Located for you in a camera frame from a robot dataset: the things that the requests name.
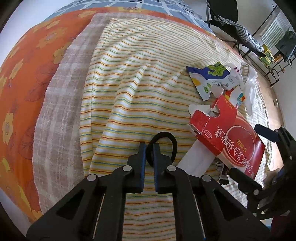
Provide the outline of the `white paper bag wrapper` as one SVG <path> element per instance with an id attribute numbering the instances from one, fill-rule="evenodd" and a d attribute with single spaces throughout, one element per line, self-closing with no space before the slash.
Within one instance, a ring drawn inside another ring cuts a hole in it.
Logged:
<path id="1" fill-rule="evenodd" d="M 216 156 L 207 147 L 199 140 L 196 140 L 182 160 L 177 164 L 177 167 L 181 168 L 189 175 L 201 177 L 210 167 L 215 157 Z"/>

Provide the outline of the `white plastic bag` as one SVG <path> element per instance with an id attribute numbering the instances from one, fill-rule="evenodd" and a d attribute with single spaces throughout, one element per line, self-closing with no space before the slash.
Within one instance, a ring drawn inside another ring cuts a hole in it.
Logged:
<path id="1" fill-rule="evenodd" d="M 240 74 L 236 75 L 240 84 L 231 90 L 225 92 L 225 97 L 236 107 L 242 104 L 245 106 L 246 113 L 252 116 L 254 111 L 254 103 L 256 96 L 255 82 L 257 80 L 257 72 L 247 63 L 242 62 Z"/>

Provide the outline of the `white blue green snack packet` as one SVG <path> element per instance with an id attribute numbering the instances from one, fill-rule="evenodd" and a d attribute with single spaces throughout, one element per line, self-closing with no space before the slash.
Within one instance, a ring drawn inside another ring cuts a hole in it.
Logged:
<path id="1" fill-rule="evenodd" d="M 202 69 L 187 66 L 186 70 L 203 101 L 210 98 L 213 85 L 217 85 L 224 90 L 230 90 L 235 84 L 230 72 L 220 62 Z"/>

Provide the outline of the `black clothes rack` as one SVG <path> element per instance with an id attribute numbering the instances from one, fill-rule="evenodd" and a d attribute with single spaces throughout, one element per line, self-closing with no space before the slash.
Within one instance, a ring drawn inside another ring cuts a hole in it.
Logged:
<path id="1" fill-rule="evenodd" d="M 260 33 L 272 18 L 278 14 L 281 10 L 280 7 L 275 1 L 238 1 L 237 6 L 238 23 L 243 25 L 263 45 L 264 43 L 260 39 Z M 291 24 L 288 31 L 293 31 Z M 285 72 L 285 68 L 292 66 L 295 56 L 293 55 L 285 62 L 276 47 L 273 47 L 270 51 L 275 61 L 269 67 L 264 66 L 260 57 L 249 51 L 246 47 L 242 47 L 241 54 L 245 60 L 253 64 L 260 73 L 265 75 L 270 87 L 274 87 L 279 83 L 280 76 Z"/>

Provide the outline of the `yellow green box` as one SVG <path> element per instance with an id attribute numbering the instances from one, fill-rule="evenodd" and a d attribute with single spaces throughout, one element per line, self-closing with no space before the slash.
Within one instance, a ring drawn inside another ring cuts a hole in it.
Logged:
<path id="1" fill-rule="evenodd" d="M 262 47 L 264 49 L 265 56 L 260 57 L 260 60 L 264 64 L 264 66 L 269 67 L 275 61 L 274 56 L 272 55 L 266 44 L 263 44 Z"/>

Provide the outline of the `striped yellow towel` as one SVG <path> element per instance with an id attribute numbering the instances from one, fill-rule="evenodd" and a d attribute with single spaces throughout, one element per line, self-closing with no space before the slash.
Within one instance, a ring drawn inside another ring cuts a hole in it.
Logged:
<path id="1" fill-rule="evenodd" d="M 79 128 L 84 174 L 112 173 L 141 142 L 162 131 L 177 139 L 175 161 L 181 161 L 195 141 L 188 107 L 202 102 L 186 68 L 217 62 L 240 67 L 242 58 L 213 35 L 186 25 L 112 18 L 84 85 Z"/>

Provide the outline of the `dark hanging garment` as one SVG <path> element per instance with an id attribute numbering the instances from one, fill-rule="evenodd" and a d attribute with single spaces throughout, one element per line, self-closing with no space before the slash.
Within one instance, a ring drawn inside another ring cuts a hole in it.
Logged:
<path id="1" fill-rule="evenodd" d="M 281 56 L 283 56 L 284 61 L 286 62 L 295 54 L 295 46 L 295 32 L 287 31 L 275 47 L 278 49 Z"/>

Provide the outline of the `striped cloth on chair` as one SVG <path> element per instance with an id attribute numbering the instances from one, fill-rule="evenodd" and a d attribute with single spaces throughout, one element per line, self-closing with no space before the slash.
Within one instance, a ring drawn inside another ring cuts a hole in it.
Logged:
<path id="1" fill-rule="evenodd" d="M 252 52 L 259 53 L 260 57 L 264 56 L 264 48 L 244 26 L 221 16 L 211 19 L 210 24 L 220 28 Z"/>

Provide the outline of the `green striped hanging towel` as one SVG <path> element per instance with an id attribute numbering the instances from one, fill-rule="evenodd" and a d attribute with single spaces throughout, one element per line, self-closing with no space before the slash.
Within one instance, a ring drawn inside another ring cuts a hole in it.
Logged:
<path id="1" fill-rule="evenodd" d="M 280 10 L 260 33 L 260 39 L 268 49 L 272 49 L 290 29 L 290 22 Z"/>

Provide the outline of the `black folding chair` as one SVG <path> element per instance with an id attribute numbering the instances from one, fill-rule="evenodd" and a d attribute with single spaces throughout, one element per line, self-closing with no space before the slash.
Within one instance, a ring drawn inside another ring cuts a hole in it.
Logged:
<path id="1" fill-rule="evenodd" d="M 231 1 L 231 0 L 228 0 L 228 1 L 223 1 L 223 0 L 206 1 L 206 5 L 207 5 L 207 20 L 205 22 L 208 24 L 208 26 L 211 26 L 211 24 L 210 24 L 211 19 L 214 19 L 215 17 L 219 17 L 219 16 L 238 23 L 237 1 Z"/>

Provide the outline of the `blue checked bed sheet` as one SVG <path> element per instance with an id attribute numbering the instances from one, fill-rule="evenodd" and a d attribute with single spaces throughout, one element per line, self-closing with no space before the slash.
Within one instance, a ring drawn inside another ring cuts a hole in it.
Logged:
<path id="1" fill-rule="evenodd" d="M 180 18 L 181 20 L 188 21 L 207 32 L 214 34 L 208 25 L 202 20 L 202 17 L 194 12 L 184 1 L 74 1 L 50 15 L 47 20 L 68 13 L 71 11 L 85 10 L 91 8 L 104 8 L 104 7 L 125 7 L 130 9 L 145 9 L 155 11 L 158 13 L 167 14 Z"/>

